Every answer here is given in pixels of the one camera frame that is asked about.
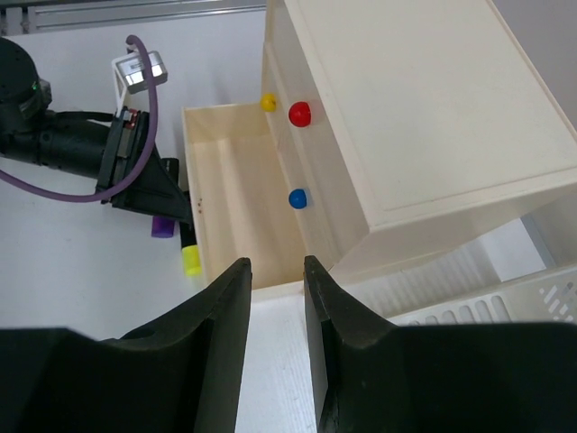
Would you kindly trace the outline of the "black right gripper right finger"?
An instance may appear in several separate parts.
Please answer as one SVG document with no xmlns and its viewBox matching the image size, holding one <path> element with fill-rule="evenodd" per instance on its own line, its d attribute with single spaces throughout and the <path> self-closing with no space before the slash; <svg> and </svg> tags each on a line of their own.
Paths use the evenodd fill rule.
<svg viewBox="0 0 577 433">
<path fill-rule="evenodd" d="M 576 327 L 397 326 L 304 261 L 320 432 L 573 432 Z"/>
</svg>

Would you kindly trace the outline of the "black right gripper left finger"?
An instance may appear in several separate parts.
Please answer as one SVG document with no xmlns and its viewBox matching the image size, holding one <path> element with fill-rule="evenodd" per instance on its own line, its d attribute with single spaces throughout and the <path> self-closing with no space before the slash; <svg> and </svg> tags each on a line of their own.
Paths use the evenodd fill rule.
<svg viewBox="0 0 577 433">
<path fill-rule="evenodd" d="M 246 258 L 119 338 L 1 333 L 4 432 L 232 432 L 252 295 Z"/>
</svg>

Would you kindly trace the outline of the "purple highlighter marker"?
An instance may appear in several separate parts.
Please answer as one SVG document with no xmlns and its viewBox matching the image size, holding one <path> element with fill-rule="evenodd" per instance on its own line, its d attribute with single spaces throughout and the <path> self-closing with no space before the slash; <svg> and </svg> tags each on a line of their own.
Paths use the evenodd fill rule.
<svg viewBox="0 0 577 433">
<path fill-rule="evenodd" d="M 170 177 L 179 182 L 179 160 L 177 158 L 163 158 L 162 162 Z M 174 235 L 175 222 L 161 216 L 154 216 L 151 222 L 151 237 L 159 239 L 171 238 Z"/>
</svg>

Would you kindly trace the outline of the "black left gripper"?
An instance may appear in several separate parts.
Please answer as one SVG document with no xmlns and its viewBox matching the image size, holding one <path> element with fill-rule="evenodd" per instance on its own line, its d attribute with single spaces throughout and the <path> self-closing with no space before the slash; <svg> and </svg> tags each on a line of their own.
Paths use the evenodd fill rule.
<svg viewBox="0 0 577 433">
<path fill-rule="evenodd" d="M 125 107 L 50 113 L 40 132 L 40 165 L 96 180 L 96 191 L 123 180 L 142 155 L 150 114 Z M 112 207 L 192 224 L 190 198 L 179 185 L 179 159 L 154 151 L 139 177 L 110 200 Z"/>
</svg>

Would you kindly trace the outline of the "cream drawer cabinet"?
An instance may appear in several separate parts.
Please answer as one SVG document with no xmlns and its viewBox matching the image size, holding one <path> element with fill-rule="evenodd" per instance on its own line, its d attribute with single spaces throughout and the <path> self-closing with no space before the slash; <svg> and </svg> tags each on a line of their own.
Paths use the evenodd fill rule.
<svg viewBox="0 0 577 433">
<path fill-rule="evenodd" d="M 270 1 L 253 104 L 183 112 L 206 282 L 315 256 L 341 283 L 434 260 L 576 188 L 576 132 L 491 1 Z"/>
</svg>

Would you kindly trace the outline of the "yellow highlighter marker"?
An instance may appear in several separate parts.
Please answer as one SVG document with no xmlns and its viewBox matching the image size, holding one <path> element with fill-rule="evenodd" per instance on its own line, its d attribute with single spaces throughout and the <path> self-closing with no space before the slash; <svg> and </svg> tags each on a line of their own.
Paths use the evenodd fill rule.
<svg viewBox="0 0 577 433">
<path fill-rule="evenodd" d="M 179 238 L 184 273 L 187 276 L 200 275 L 202 266 L 193 218 L 179 223 Z"/>
</svg>

